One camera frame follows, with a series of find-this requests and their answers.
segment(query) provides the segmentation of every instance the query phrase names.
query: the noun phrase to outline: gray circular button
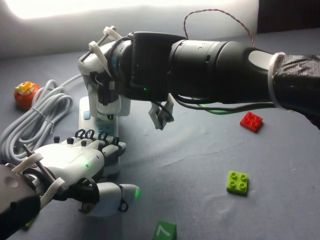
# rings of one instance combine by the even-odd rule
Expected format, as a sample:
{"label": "gray circular button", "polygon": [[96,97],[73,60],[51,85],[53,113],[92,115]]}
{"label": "gray circular button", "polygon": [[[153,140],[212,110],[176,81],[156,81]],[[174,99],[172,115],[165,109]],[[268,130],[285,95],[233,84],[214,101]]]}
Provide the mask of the gray circular button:
{"label": "gray circular button", "polygon": [[4,183],[13,189],[19,187],[19,182],[17,180],[15,180],[12,176],[7,176],[4,179]]}

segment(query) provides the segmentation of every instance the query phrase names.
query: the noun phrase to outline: red lego block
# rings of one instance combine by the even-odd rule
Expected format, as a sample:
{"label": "red lego block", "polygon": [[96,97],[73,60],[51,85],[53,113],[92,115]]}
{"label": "red lego block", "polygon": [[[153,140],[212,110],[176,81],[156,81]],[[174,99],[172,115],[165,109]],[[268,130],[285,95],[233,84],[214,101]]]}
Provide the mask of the red lego block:
{"label": "red lego block", "polygon": [[244,118],[241,120],[240,125],[256,133],[263,123],[262,120],[262,117],[259,117],[248,111]]}

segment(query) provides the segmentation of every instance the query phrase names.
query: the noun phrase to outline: robotic arm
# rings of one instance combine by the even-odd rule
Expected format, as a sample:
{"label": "robotic arm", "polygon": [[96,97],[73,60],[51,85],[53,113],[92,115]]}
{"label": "robotic arm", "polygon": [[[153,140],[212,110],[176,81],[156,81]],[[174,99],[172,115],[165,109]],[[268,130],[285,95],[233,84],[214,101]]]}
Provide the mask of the robotic arm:
{"label": "robotic arm", "polygon": [[[173,121],[170,97],[173,96],[184,107],[197,110],[243,111],[243,107],[207,108],[190,104],[251,103],[245,107],[291,109],[320,125],[318,56],[270,54],[234,41],[187,40],[155,32],[134,32],[121,37],[114,27],[106,27],[103,33],[104,37],[98,43],[91,42],[89,52],[77,63],[88,89],[93,117],[103,120],[111,115],[125,116],[128,112],[121,112],[122,105],[130,104],[130,99],[150,101],[152,121],[156,128],[163,129]],[[112,41],[102,45],[107,38]],[[42,199],[47,191],[56,200],[74,198],[82,202],[81,212],[91,216],[125,212],[139,196],[139,188],[110,182],[97,184],[93,180],[108,165],[106,159],[124,152],[124,143],[106,141],[75,136],[56,143],[55,150],[45,151],[44,146],[35,154],[30,153],[27,159],[47,153],[37,162],[37,168],[41,169],[39,163],[45,166],[42,174],[47,172],[44,188],[47,190],[42,198],[37,184],[39,177],[30,165],[24,171],[0,165],[0,189],[7,193],[0,199],[0,224],[4,230],[1,236],[7,238],[34,218],[44,205]],[[57,153],[67,155],[68,163],[53,164],[61,158]],[[77,171],[67,171],[72,164],[84,160],[87,162]],[[59,179],[64,184],[60,182],[53,190]]]}

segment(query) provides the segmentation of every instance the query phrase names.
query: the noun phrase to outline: white digit on green block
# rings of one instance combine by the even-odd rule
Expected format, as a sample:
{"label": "white digit on green block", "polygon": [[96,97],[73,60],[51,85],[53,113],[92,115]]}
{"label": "white digit on green block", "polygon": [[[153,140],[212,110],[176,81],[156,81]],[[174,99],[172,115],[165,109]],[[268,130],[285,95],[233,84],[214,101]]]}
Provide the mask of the white digit on green block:
{"label": "white digit on green block", "polygon": [[160,235],[160,231],[162,231],[167,237],[170,236],[170,233],[167,232],[161,225],[158,226],[158,230],[156,232],[156,235],[159,236]]}

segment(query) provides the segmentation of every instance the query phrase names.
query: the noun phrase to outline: lego brick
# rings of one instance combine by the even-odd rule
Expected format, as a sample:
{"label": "lego brick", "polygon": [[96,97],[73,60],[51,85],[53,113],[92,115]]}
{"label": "lego brick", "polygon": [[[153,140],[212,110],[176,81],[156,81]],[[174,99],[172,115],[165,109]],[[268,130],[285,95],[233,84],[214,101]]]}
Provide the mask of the lego brick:
{"label": "lego brick", "polygon": [[241,120],[240,125],[256,133],[263,124],[262,120],[262,117],[259,117],[258,115],[248,111]]}
{"label": "lego brick", "polygon": [[176,240],[177,225],[172,222],[158,221],[152,240]]}
{"label": "lego brick", "polygon": [[226,190],[233,194],[247,195],[248,175],[242,172],[229,171]]}

